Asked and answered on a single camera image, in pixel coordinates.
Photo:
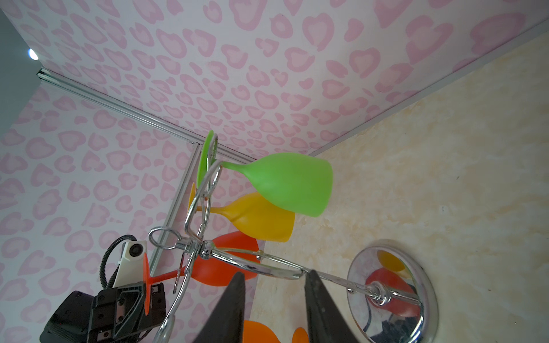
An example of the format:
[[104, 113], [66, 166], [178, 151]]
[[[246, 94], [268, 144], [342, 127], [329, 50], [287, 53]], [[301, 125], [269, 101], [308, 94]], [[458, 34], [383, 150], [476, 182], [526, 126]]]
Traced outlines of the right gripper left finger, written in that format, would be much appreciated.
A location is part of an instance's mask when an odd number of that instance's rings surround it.
[[242, 342], [244, 310], [245, 278], [243, 273], [237, 272], [194, 342]]

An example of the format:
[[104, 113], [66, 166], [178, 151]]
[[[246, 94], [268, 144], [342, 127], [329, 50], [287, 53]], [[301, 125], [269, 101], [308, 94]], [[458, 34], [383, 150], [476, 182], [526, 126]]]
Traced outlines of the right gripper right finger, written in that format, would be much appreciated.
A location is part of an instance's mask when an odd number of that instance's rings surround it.
[[314, 270], [306, 276], [305, 301], [310, 342], [358, 342]]

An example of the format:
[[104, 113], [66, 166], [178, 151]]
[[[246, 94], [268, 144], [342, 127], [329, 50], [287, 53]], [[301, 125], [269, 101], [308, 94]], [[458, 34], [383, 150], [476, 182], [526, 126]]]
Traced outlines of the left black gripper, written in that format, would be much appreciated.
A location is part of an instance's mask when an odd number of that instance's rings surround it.
[[[164, 284], [153, 284], [148, 293], [152, 320], [167, 314]], [[144, 283], [102, 290], [96, 297], [73, 291], [44, 327], [40, 342], [138, 342]]]

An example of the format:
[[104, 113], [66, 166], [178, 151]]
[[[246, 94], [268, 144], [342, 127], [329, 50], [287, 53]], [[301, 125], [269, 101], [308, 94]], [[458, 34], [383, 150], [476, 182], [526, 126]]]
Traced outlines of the orange wine glass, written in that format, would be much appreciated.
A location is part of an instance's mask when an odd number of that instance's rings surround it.
[[303, 327], [298, 327], [293, 334], [292, 343], [309, 343], [309, 336]]
[[245, 320], [242, 342], [243, 343], [280, 343], [280, 340], [277, 338], [277, 335], [268, 326], [259, 322]]

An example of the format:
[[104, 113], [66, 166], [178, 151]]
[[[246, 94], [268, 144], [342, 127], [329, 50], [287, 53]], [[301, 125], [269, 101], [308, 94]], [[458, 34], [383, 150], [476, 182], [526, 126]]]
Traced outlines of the red wine glass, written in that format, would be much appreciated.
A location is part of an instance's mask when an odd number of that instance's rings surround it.
[[[241, 233], [240, 231], [219, 236], [213, 239], [213, 242], [218, 248], [235, 248], [250, 250], [253, 252], [259, 250], [257, 240]], [[150, 275], [149, 267], [145, 266], [146, 262], [148, 262], [147, 257], [145, 257], [145, 260], [143, 261], [142, 276], [148, 287], [151, 287], [153, 284], [158, 282], [173, 279], [178, 275], [178, 273], [179, 276], [183, 276], [185, 271], [185, 267], [182, 267], [179, 270], [174, 270], [172, 272], [152, 277]], [[203, 260], [202, 258], [197, 257], [194, 263], [191, 278], [209, 286], [226, 287], [237, 272], [242, 272], [246, 280], [251, 280], [257, 277], [257, 274], [254, 272], [242, 270], [220, 260], [216, 260], [214, 258]]]

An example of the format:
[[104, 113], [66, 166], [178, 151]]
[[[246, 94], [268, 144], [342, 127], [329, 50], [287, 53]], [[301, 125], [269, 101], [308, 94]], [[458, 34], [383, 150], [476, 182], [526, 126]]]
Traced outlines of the yellow wine glass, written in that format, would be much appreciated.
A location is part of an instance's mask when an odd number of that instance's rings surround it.
[[295, 213], [281, 209], [258, 192], [246, 194], [211, 212], [227, 218], [238, 230], [257, 240], [287, 242], [292, 236]]

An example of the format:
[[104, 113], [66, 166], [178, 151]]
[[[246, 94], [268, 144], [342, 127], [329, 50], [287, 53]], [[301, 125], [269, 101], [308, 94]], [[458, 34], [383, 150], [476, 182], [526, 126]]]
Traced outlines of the green wine glass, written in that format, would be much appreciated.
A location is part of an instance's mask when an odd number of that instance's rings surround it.
[[209, 131], [200, 157], [197, 181], [222, 169], [244, 175], [267, 201], [281, 209], [309, 217], [320, 216], [333, 191], [333, 168], [323, 159], [292, 152], [271, 154], [249, 164], [216, 159], [218, 137]]

